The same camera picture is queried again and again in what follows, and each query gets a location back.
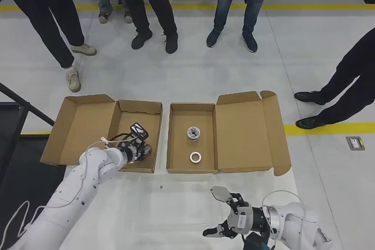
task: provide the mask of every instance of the cardboard box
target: cardboard box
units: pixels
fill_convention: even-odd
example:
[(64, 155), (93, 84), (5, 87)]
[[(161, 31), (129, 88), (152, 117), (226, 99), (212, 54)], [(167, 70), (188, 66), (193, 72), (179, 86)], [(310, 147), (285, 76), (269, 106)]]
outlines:
[[(281, 176), (291, 168), (278, 98), (272, 91), (218, 97), (217, 104), (172, 103), (169, 114), (169, 173), (267, 171)], [(187, 130), (201, 135), (190, 141)], [(201, 162), (190, 154), (197, 151)]]
[[(115, 101), (104, 94), (69, 96), (64, 99), (41, 162), (53, 165), (78, 164), (86, 148), (104, 136), (111, 139), (130, 133), (139, 123), (149, 133), (152, 153), (144, 161), (128, 164), (121, 171), (153, 173), (156, 163), (163, 105), (160, 102)], [(104, 144), (95, 145), (103, 148)]]

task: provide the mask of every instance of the foot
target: foot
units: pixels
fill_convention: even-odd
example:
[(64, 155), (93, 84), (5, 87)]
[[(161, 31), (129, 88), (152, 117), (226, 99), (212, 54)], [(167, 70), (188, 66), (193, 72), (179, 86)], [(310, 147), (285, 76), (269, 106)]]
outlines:
[(323, 99), (321, 92), (297, 92), (294, 98), (304, 103), (316, 103), (318, 105), (325, 105), (327, 102)]
[(173, 54), (178, 49), (178, 34), (174, 33), (167, 35), (165, 51), (168, 54)]
[(66, 69), (66, 79), (70, 91), (75, 93), (81, 90), (81, 82), (79, 81), (79, 74), (76, 69), (73, 67)]
[(140, 49), (144, 43), (153, 36), (153, 32), (149, 30), (145, 33), (138, 33), (137, 36), (132, 40), (132, 48)]
[(311, 117), (307, 117), (307, 118), (296, 121), (296, 126), (301, 129), (314, 129), (314, 128), (322, 127), (325, 125), (326, 123), (323, 121), (320, 121), (320, 119), (317, 116), (311, 116)]
[(83, 44), (82, 46), (71, 45), (71, 50), (73, 51), (73, 53), (80, 53), (86, 56), (94, 56), (95, 54), (98, 53), (95, 47), (87, 45), (87, 44)]
[(207, 47), (209, 48), (214, 47), (214, 45), (217, 43), (217, 40), (220, 34), (221, 32), (216, 31), (215, 29), (212, 29), (212, 31), (210, 32), (210, 35), (208, 35), (207, 37), (207, 41), (206, 41)]
[(258, 49), (258, 45), (253, 35), (248, 34), (248, 35), (242, 35), (242, 36), (243, 36), (244, 41), (246, 42), (246, 45), (249, 51), (252, 53), (256, 52)]
[(131, 12), (125, 11), (124, 20), (125, 20), (125, 23), (132, 23), (133, 22)]
[(111, 13), (105, 13), (105, 12), (100, 11), (99, 22), (102, 23), (102, 24), (105, 24), (106, 22), (108, 22), (108, 19), (110, 18), (110, 14)]

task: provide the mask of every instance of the white sneaker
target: white sneaker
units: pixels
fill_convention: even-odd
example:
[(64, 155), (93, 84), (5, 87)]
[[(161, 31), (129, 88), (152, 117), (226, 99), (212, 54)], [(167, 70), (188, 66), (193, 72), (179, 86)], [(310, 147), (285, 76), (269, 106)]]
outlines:
[(66, 70), (66, 79), (68, 82), (69, 90), (78, 92), (81, 90), (81, 82), (79, 81), (79, 74), (76, 69), (71, 68)]
[(71, 45), (71, 50), (73, 53), (81, 53), (87, 56), (94, 56), (95, 54), (98, 53), (95, 47), (83, 44), (82, 46), (72, 46)]

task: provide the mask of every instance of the yellow line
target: yellow line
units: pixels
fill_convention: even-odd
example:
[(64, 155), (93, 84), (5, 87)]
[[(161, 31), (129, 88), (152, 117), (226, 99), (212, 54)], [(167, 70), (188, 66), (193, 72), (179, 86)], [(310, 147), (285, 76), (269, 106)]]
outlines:
[[(316, 136), (322, 134), (375, 134), (375, 122), (338, 123), (312, 130), (299, 129), (294, 124), (286, 124), (284, 125), (284, 128), (287, 136)], [(50, 134), (50, 131), (23, 132), (21, 134)]]
[[(216, 4), (172, 4), (173, 9), (215, 9)], [(115, 9), (122, 9), (122, 6), (115, 4)], [(231, 9), (245, 9), (245, 4), (232, 4)], [(77, 5), (76, 9), (79, 11), (97, 11), (99, 7), (95, 4)], [(375, 4), (264, 4), (264, 10), (285, 10), (285, 11), (363, 11), (375, 10)], [(0, 5), (0, 11), (19, 11), (16, 5)]]

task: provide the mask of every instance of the white robotic arm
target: white robotic arm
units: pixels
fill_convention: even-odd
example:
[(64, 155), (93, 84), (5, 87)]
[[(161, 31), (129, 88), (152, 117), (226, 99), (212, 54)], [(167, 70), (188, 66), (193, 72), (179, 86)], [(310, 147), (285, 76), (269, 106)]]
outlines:
[(243, 238), (244, 250), (268, 250), (270, 237), (292, 250), (329, 250), (332, 247), (332, 241), (318, 226), (316, 212), (309, 207), (305, 207), (304, 212), (301, 203), (252, 207), (240, 194), (230, 193), (225, 187), (214, 186), (211, 192), (215, 199), (231, 207), (231, 213), (222, 224), (205, 230), (202, 234), (205, 237), (234, 239), (238, 234), (250, 233)]
[(47, 205), (42, 207), (43, 212), (25, 226), (26, 232), (9, 249), (58, 250), (96, 197), (98, 185), (111, 179), (127, 163), (142, 161), (151, 153), (151, 146), (144, 141), (149, 136), (147, 131), (138, 123), (131, 126), (131, 131), (121, 134), (126, 136), (118, 147), (104, 150), (92, 147), (84, 152), (79, 158), (80, 165), (58, 186)]

